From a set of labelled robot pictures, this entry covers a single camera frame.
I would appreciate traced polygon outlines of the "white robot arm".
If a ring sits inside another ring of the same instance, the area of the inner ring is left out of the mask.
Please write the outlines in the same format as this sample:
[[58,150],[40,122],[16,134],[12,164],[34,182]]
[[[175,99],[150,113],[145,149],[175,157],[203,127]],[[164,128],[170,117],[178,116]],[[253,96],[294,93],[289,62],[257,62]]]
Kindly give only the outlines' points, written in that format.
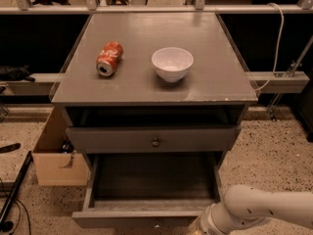
[[312,192],[270,192],[246,185],[231,186],[224,199],[210,205],[189,226],[188,235],[229,235],[276,218],[313,228]]

